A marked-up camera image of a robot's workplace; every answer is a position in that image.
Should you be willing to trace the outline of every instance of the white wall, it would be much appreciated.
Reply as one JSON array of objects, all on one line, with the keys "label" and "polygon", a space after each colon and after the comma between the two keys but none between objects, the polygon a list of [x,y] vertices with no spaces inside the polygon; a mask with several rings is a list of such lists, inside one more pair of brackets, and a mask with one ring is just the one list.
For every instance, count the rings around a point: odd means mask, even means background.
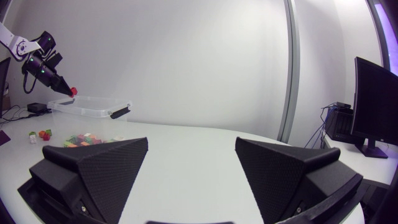
[{"label": "white wall", "polygon": [[[277,137],[288,56],[283,1],[39,0],[23,1],[19,15],[15,34],[54,36],[58,73],[79,95],[132,100],[129,120]],[[10,68],[12,104],[65,97],[39,82],[25,95],[21,66]]]},{"label": "white wall", "polygon": [[343,29],[346,54],[345,103],[354,105],[355,64],[361,57],[382,65],[379,40],[371,12],[364,0],[335,0]]},{"label": "white wall", "polygon": [[300,32],[300,84],[289,144],[304,147],[322,124],[320,108],[344,100],[345,43],[333,0],[295,3]]}]

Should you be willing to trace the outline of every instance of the black device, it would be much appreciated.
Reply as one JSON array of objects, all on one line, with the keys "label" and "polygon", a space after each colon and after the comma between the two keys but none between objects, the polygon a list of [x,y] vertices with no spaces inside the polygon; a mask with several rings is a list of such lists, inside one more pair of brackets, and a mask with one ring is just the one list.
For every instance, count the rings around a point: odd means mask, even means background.
[{"label": "black device", "polygon": [[363,58],[355,58],[356,89],[351,134],[368,139],[356,147],[367,157],[387,158],[376,141],[398,145],[398,77]]},{"label": "black device", "polygon": [[146,138],[44,146],[18,192],[45,223],[117,223],[147,151]]},{"label": "black device", "polygon": [[47,105],[43,103],[30,103],[27,105],[27,110],[31,113],[44,113],[47,111]]},{"label": "black device", "polygon": [[363,178],[338,160],[337,148],[237,138],[236,153],[264,223],[325,223],[355,195]]},{"label": "black device", "polygon": [[2,98],[4,96],[4,90],[6,86],[6,78],[8,72],[8,66],[10,65],[11,58],[8,57],[0,62],[0,111],[2,111]]},{"label": "black device", "polygon": [[345,105],[342,108],[329,108],[325,131],[332,140],[363,145],[365,138],[351,134],[354,111],[350,107]]}]

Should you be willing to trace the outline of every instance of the cable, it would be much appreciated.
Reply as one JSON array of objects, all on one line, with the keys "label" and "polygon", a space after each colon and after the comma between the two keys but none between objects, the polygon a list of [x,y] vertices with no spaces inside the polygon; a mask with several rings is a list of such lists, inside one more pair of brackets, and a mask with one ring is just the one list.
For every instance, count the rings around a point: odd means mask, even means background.
[{"label": "cable", "polygon": [[[311,136],[310,140],[308,140],[308,142],[306,143],[306,145],[304,146],[304,148],[306,148],[306,147],[308,146],[308,144],[309,144],[310,141],[313,139],[313,137],[314,137],[314,136],[318,133],[318,131],[321,129],[321,131],[320,131],[320,133],[318,134],[318,137],[316,138],[316,140],[315,140],[315,142],[314,142],[312,148],[315,146],[315,144],[317,143],[319,137],[321,136],[321,133],[323,134],[323,129],[324,129],[324,127],[325,127],[326,120],[328,119],[329,115],[331,114],[331,112],[332,112],[332,111],[335,109],[335,107],[336,107],[336,106],[331,106],[331,105],[333,105],[333,104],[335,104],[335,103],[336,103],[336,102],[331,103],[331,104],[329,104],[329,105],[324,106],[324,107],[321,108],[321,109],[322,109],[322,113],[321,113],[320,117],[321,117],[321,120],[322,120],[322,124],[321,124],[321,126],[315,131],[315,133]],[[325,110],[326,108],[332,108],[332,110],[330,110],[330,111],[328,112],[328,114],[327,114],[325,120],[323,120],[322,115],[323,115],[323,112],[324,112],[324,110]]]},{"label": "cable", "polygon": [[36,74],[34,75],[34,77],[35,77],[35,80],[34,80],[34,82],[32,84],[32,88],[30,88],[30,90],[28,91],[28,90],[26,90],[27,73],[25,73],[25,76],[24,76],[24,91],[25,91],[26,94],[32,93],[33,88],[35,88],[35,84],[36,84],[36,81],[37,81]]},{"label": "cable", "polygon": [[45,110],[45,111],[43,111],[43,112],[41,112],[41,113],[32,113],[32,114],[29,114],[28,116],[20,117],[19,115],[23,112],[23,111],[21,111],[21,112],[19,112],[18,117],[16,117],[16,114],[18,113],[18,111],[21,110],[21,109],[23,109],[23,108],[25,108],[25,107],[22,107],[22,108],[21,108],[21,107],[18,106],[18,105],[14,105],[14,106],[12,106],[10,109],[8,109],[4,114],[6,114],[9,110],[11,110],[11,109],[12,109],[13,107],[15,107],[15,106],[18,107],[18,110],[14,112],[14,114],[12,115],[11,118],[9,118],[9,119],[7,119],[7,118],[2,118],[2,119],[5,120],[5,121],[0,122],[0,129],[2,128],[2,126],[3,126],[4,124],[10,123],[10,122],[12,122],[12,121],[18,121],[18,120],[20,120],[20,119],[33,118],[33,117],[42,116],[42,115],[51,113],[51,109],[47,109],[47,110]]}]

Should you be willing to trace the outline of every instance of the textured black surface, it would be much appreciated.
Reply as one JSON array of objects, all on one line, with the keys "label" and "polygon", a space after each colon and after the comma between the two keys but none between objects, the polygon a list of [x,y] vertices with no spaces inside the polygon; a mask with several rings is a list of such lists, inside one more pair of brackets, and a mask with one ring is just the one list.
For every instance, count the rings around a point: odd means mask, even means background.
[{"label": "textured black surface", "polygon": [[237,138],[236,153],[264,223],[275,223],[302,176],[338,160],[339,149],[302,149]]},{"label": "textured black surface", "polygon": [[143,138],[77,148],[46,146],[43,154],[77,171],[106,222],[117,223],[147,150]]}]

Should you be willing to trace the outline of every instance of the bin handle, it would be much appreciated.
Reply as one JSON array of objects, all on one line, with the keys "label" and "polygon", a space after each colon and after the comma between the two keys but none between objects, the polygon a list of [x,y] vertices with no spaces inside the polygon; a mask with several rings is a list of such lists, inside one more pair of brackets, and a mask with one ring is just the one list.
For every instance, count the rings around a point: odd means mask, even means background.
[{"label": "bin handle", "polygon": [[118,110],[118,111],[113,112],[113,113],[111,114],[111,118],[112,118],[112,119],[119,118],[119,117],[125,115],[125,114],[128,113],[128,112],[130,112],[130,110],[129,110],[129,107],[127,106],[127,107],[125,107],[125,108],[123,108],[123,109],[120,109],[120,110]]}]

